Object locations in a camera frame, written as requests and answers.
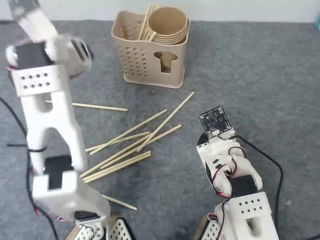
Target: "gray carpet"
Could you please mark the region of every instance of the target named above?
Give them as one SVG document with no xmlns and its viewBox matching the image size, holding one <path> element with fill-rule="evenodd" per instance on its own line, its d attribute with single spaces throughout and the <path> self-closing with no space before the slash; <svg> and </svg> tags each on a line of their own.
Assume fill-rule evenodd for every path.
<svg viewBox="0 0 320 240">
<path fill-rule="evenodd" d="M 162 109 L 171 112 L 191 91 L 195 95 L 164 130 L 183 124 L 146 149 L 152 157 L 90 184 L 138 207 L 111 203 L 138 240 L 192 239 L 201 218 L 222 201 L 211 188 L 196 143 L 203 132 L 198 115 L 223 105 L 238 134 L 273 156 L 285 180 L 279 208 L 281 240 L 320 233 L 320 33 L 311 24 L 192 22 L 180 89 L 126 83 L 110 31 L 111 22 L 57 22 L 62 33 L 83 37 L 95 52 L 91 72 L 71 83 L 74 102 L 125 107 L 128 113 L 75 108 L 86 146 L 100 144 Z M 5 47 L 24 38 L 15 24 L 0 24 L 0 95 L 23 118 L 7 78 Z M 53 239 L 47 221 L 35 216 L 25 190 L 26 153 L 6 148 L 23 143 L 8 111 L 0 107 L 0 239 Z M 165 116 L 137 130 L 154 130 Z M 48 154 L 65 154 L 66 144 L 50 132 Z M 128 143 L 88 158 L 93 166 Z M 278 169 L 254 150 L 248 159 L 263 179 L 271 207 Z M 55 221 L 61 239 L 70 223 Z"/>
</svg>

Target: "circuit board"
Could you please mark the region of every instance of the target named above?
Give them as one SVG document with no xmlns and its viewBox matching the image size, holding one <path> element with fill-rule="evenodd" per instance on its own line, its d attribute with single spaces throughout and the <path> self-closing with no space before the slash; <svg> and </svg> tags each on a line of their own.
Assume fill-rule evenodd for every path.
<svg viewBox="0 0 320 240">
<path fill-rule="evenodd" d="M 232 129 L 222 106 L 199 115 L 199 118 L 209 139 Z"/>
</svg>

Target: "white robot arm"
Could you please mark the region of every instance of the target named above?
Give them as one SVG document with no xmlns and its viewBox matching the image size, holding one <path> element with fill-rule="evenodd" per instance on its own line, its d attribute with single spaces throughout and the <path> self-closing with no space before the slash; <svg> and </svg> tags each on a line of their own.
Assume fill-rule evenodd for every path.
<svg viewBox="0 0 320 240">
<path fill-rule="evenodd" d="M 111 214 L 109 202 L 79 177 L 87 169 L 87 156 L 69 91 L 69 80 L 90 67 L 93 54 L 81 39 L 59 35 L 38 1 L 10 0 L 9 4 L 14 19 L 31 38 L 9 46 L 6 57 L 21 98 L 32 166 L 38 174 L 33 178 L 32 197 L 62 219 L 90 228 L 85 239 L 109 239 L 112 233 L 105 228 Z M 44 99 L 48 94 L 52 109 Z M 45 159 L 49 128 L 60 133 L 70 155 Z"/>
<path fill-rule="evenodd" d="M 246 159 L 246 150 L 221 106 L 202 115 L 206 131 L 197 152 L 206 175 L 220 197 L 226 200 L 208 215 L 200 240 L 279 240 L 262 179 Z"/>
</svg>

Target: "chopstick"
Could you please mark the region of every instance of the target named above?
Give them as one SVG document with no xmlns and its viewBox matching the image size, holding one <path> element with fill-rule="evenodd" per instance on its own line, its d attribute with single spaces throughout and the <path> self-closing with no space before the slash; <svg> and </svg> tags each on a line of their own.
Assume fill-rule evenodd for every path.
<svg viewBox="0 0 320 240">
<path fill-rule="evenodd" d="M 51 100 L 46 100 L 46 103 L 52 104 Z M 92 104 L 84 104 L 84 103 L 72 103 L 73 106 L 77 107 L 86 107 L 86 108 L 94 108 L 94 109 L 107 109 L 107 110 L 115 110 L 115 111 L 123 111 L 127 112 L 127 108 L 121 108 L 121 107 L 113 107 L 113 106 L 101 106 L 101 105 L 92 105 Z"/>
</svg>

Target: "beige plastic basket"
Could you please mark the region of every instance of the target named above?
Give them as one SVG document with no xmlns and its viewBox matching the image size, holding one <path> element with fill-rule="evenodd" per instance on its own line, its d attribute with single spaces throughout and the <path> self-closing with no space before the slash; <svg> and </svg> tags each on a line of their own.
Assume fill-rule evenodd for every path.
<svg viewBox="0 0 320 240">
<path fill-rule="evenodd" d="M 128 83 L 178 89 L 184 82 L 184 61 L 190 22 L 188 21 L 187 34 L 182 43 L 162 45 L 151 41 L 136 40 L 144 17 L 144 15 L 121 11 L 112 26 L 111 34 L 120 55 L 123 78 Z M 170 62 L 171 67 L 168 67 L 168 64 L 163 65 L 159 55 L 167 56 L 168 54 L 161 54 L 161 52 L 169 52 L 177 56 L 176 60 Z"/>
</svg>

